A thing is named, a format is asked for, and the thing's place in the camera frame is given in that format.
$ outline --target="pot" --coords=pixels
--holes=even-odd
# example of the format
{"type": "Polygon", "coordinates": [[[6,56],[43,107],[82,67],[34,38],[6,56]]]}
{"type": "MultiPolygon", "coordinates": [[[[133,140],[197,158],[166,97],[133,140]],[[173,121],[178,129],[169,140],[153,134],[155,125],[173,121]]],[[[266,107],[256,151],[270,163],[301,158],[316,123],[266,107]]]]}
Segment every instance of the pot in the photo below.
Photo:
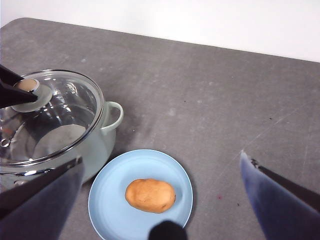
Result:
{"type": "Polygon", "coordinates": [[[104,101],[99,86],[81,73],[57,69],[23,77],[36,81],[38,100],[0,109],[1,191],[77,157],[82,157],[86,182],[107,162],[123,108],[104,101]],[[119,110],[115,121],[113,108],[119,110]]]}

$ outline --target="plate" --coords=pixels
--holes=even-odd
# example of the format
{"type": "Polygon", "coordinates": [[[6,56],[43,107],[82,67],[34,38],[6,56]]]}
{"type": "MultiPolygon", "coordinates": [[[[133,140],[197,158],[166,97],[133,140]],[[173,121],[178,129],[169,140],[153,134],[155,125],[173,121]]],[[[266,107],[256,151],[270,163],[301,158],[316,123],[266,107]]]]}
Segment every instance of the plate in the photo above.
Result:
{"type": "Polygon", "coordinates": [[[163,152],[139,149],[117,156],[99,172],[89,193],[88,211],[104,240],[147,240],[150,230],[165,220],[184,227],[192,204],[192,186],[183,167],[163,152]],[[138,210],[125,199],[132,181],[150,178],[166,181],[175,190],[173,206],[163,213],[138,210]]]}

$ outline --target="gray table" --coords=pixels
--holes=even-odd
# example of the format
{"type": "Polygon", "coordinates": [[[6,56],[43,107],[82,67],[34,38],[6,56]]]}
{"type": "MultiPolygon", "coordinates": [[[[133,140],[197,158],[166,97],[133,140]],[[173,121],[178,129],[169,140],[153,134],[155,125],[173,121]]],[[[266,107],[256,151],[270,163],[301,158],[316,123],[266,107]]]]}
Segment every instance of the gray table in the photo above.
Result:
{"type": "MultiPolygon", "coordinates": [[[[21,18],[1,29],[1,62],[19,74],[68,69],[124,107],[112,158],[155,149],[189,174],[190,240],[259,240],[241,149],[320,192],[320,63],[21,18]]],[[[100,239],[86,183],[61,240],[100,239]]]]}

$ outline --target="white wall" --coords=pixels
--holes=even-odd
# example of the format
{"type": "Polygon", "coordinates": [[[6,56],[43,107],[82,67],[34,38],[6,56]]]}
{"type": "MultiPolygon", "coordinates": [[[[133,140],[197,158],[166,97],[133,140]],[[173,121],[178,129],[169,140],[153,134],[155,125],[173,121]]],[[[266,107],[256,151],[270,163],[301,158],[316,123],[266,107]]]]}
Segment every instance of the white wall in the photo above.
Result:
{"type": "Polygon", "coordinates": [[[21,17],[320,62],[320,0],[1,0],[21,17]]]}

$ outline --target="pot handle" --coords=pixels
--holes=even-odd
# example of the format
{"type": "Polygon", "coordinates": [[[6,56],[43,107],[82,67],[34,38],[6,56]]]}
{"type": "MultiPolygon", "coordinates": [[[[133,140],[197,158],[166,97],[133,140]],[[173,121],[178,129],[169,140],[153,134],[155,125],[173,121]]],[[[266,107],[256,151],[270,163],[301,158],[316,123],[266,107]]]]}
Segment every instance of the pot handle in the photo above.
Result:
{"type": "Polygon", "coordinates": [[[112,108],[116,108],[116,109],[120,110],[120,115],[114,123],[101,128],[101,131],[105,134],[105,133],[109,132],[110,130],[115,129],[116,127],[118,127],[121,124],[122,120],[124,119],[124,109],[122,108],[122,106],[119,103],[114,102],[114,101],[105,101],[104,103],[108,104],[112,108]]]}

